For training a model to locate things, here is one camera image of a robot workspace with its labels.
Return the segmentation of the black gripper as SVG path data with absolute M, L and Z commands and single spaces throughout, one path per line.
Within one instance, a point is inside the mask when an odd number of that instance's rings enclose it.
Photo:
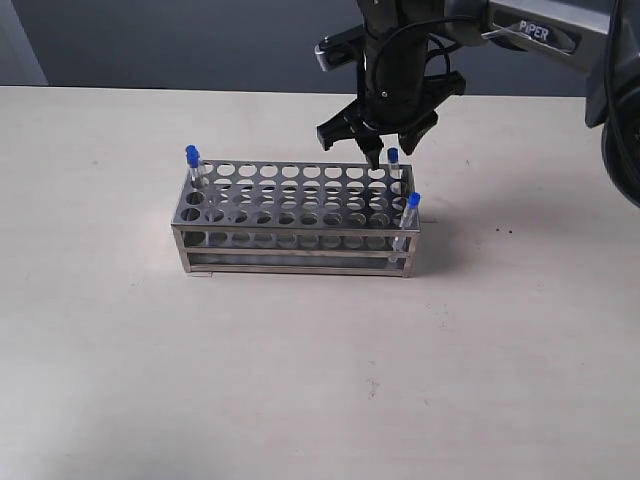
M 465 25 L 445 1 L 359 1 L 365 27 L 361 57 L 364 82 L 358 99 L 316 127 L 324 151 L 355 139 L 371 169 L 380 168 L 383 135 L 395 134 L 411 154 L 437 123 L 436 108 L 465 91 L 464 77 L 449 55 Z

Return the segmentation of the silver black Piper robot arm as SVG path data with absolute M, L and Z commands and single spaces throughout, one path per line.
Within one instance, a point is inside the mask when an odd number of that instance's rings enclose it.
M 361 25 L 320 41 L 322 69 L 354 64 L 356 98 L 321 124 L 324 149 L 354 140 L 377 167 L 383 137 L 412 154 L 437 108 L 466 89 L 434 58 L 494 43 L 534 52 L 586 75 L 585 122 L 602 130 L 605 169 L 619 192 L 639 200 L 639 5 L 635 1 L 362 1 Z

